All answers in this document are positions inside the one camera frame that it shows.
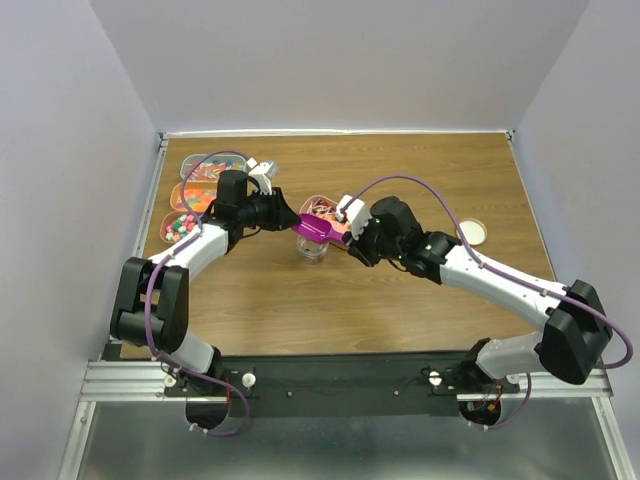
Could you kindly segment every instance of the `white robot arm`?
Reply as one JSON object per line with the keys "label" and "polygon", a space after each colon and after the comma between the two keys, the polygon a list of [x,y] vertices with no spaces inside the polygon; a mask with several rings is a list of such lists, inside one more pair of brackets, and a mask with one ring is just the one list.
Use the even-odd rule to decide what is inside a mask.
{"label": "white robot arm", "polygon": [[[364,265],[374,266],[384,259],[398,262],[414,276],[487,298],[535,328],[533,333],[505,340],[480,340],[461,366],[461,377],[486,384],[509,374],[548,371],[568,383],[586,381],[612,336],[602,321],[567,300],[602,313],[591,285],[578,280],[568,287],[532,277],[469,251],[455,237],[424,232],[408,205],[397,197],[379,200],[370,211],[361,200],[350,200],[345,196],[337,210],[352,224],[344,238],[349,254]],[[535,285],[539,293],[526,284]]]}
{"label": "white robot arm", "polygon": [[[211,262],[231,251],[244,237],[245,228],[278,231],[300,222],[282,191],[271,185],[277,165],[258,164],[253,159],[247,165],[249,173],[237,170],[221,173],[216,199],[202,215],[201,229],[195,227],[178,243],[148,260],[134,257],[125,262],[111,317],[112,336],[135,345],[147,345],[141,295],[152,270],[170,257],[154,285],[159,292],[151,316],[154,343],[176,364],[218,378],[220,352],[188,328],[189,284]],[[249,184],[255,187],[251,194]]]}

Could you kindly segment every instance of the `white lid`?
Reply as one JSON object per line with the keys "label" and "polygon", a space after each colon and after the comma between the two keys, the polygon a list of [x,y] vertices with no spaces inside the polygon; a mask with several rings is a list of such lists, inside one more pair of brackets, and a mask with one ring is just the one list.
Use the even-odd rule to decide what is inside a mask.
{"label": "white lid", "polygon": [[469,245],[480,245],[487,239],[487,227],[480,220],[475,218],[465,218],[460,222],[462,233],[467,237]]}

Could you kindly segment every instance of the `wood grain surface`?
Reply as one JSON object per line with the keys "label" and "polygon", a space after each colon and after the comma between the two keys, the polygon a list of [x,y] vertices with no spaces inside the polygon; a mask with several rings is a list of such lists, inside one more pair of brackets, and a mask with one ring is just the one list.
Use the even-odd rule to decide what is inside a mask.
{"label": "wood grain surface", "polygon": [[[159,236],[180,182],[182,161],[220,148],[275,160],[274,185],[298,210],[311,195],[339,200],[382,175],[408,173],[430,182],[458,218],[487,227],[482,253],[551,279],[511,151],[502,134],[340,135],[172,139],[155,199],[144,254],[167,248]],[[364,195],[369,206],[397,195],[425,230],[453,233],[431,194],[419,185],[384,182]],[[438,286],[381,263],[365,268],[330,247],[320,265],[299,257],[295,234],[261,232],[241,241],[192,283],[190,328],[223,354],[306,354],[466,349],[484,337],[531,331],[487,300]],[[147,355],[125,346],[123,357]]]}

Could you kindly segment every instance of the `gray wall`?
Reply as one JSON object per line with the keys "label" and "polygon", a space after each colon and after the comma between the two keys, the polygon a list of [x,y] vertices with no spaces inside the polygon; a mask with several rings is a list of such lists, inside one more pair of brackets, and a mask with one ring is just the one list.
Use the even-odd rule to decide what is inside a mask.
{"label": "gray wall", "polygon": [[517,125],[586,0],[91,0],[157,128]]}
{"label": "gray wall", "polygon": [[0,478],[55,478],[157,135],[83,0],[0,16]]}
{"label": "gray wall", "polygon": [[[593,0],[516,133],[516,158],[558,277],[598,287],[640,342],[640,3]],[[614,342],[606,359],[618,359]],[[640,356],[611,371],[640,471]]]}

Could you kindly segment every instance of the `clear plastic cup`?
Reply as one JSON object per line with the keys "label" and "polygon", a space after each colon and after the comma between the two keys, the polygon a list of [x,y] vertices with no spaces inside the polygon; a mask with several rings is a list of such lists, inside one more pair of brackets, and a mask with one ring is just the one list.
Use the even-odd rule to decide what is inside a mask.
{"label": "clear plastic cup", "polygon": [[328,243],[316,243],[302,235],[298,235],[296,243],[298,245],[298,253],[307,263],[317,265],[318,263],[322,263],[327,256],[327,250],[329,249]]}

